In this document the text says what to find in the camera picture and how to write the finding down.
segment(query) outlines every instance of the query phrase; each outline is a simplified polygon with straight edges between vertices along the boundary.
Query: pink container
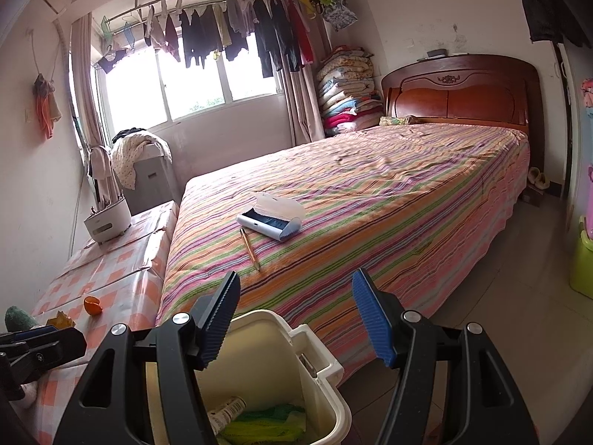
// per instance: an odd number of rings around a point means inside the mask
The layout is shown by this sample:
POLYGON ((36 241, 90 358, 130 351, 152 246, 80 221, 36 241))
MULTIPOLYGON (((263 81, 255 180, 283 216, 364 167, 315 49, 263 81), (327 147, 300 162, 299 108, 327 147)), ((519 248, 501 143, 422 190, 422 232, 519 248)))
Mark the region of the pink container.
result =
POLYGON ((589 181, 591 181, 591 187, 589 187, 589 203, 587 205, 587 215, 585 219, 585 231, 589 239, 593 240, 593 165, 589 166, 589 181))

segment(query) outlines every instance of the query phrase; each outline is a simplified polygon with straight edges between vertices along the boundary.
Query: metal bolt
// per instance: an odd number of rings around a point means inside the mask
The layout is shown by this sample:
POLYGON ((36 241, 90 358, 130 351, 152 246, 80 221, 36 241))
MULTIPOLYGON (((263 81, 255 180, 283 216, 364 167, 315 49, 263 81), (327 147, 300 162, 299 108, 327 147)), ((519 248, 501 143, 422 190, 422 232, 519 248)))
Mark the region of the metal bolt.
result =
POLYGON ((467 330, 473 334, 480 334, 482 331, 484 331, 484 328, 482 328, 482 326, 478 323, 469 323, 467 325, 467 330))
POLYGON ((183 324, 189 321, 189 315, 187 313, 177 313, 173 316, 173 323, 175 324, 183 324))
POLYGON ((417 323, 422 319, 422 315, 417 311, 406 311, 404 313, 404 320, 409 323, 417 323))
POLYGON ((112 327, 112 334, 118 336, 126 332, 127 326, 123 323, 114 324, 112 327))

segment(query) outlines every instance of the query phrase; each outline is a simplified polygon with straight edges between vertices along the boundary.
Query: shoe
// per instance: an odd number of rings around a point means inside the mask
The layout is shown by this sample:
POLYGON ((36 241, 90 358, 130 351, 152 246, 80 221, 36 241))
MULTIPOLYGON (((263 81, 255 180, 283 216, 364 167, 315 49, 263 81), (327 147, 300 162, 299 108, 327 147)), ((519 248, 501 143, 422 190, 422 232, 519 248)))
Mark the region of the shoe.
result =
POLYGON ((536 181, 533 184, 539 190, 546 190, 550 187, 550 180, 546 177, 543 172, 540 172, 540 175, 537 176, 536 181))
POLYGON ((540 176, 540 174, 541 174, 541 171, 537 167, 531 167, 529 169, 529 172, 527 172, 527 180, 531 184, 536 185, 536 180, 540 176))

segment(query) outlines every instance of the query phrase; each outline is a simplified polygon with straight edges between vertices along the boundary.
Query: checkered tablecloth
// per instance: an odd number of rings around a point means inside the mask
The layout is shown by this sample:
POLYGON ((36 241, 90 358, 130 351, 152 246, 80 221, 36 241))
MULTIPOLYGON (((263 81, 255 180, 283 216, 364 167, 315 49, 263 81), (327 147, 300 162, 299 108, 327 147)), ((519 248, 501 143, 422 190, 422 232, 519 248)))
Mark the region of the checkered tablecloth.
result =
POLYGON ((51 445, 76 383, 109 329, 117 323, 133 330, 155 325, 177 212, 177 205, 170 202, 134 216, 132 226, 119 238, 102 245, 90 241, 36 304, 37 322, 45 324, 63 311, 87 340, 82 358, 39 380, 37 402, 28 410, 27 422, 41 445, 51 445), (100 315, 86 313, 86 296, 100 300, 100 315))

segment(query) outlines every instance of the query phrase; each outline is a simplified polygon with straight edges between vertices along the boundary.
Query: striped bedsheet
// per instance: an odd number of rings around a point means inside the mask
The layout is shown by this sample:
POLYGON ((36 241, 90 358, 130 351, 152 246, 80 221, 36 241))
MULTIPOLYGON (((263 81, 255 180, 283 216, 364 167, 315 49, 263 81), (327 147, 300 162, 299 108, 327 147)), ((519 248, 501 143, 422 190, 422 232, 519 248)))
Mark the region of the striped bedsheet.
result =
POLYGON ((237 314, 271 309, 307 323, 345 367, 374 358, 352 299, 366 267, 382 290, 430 316, 486 253, 526 185, 527 136, 455 124, 374 127, 277 152, 192 179, 173 235, 157 322, 187 311, 225 273, 241 277, 237 314), (302 231, 277 243, 235 215, 250 191, 291 197, 302 231))

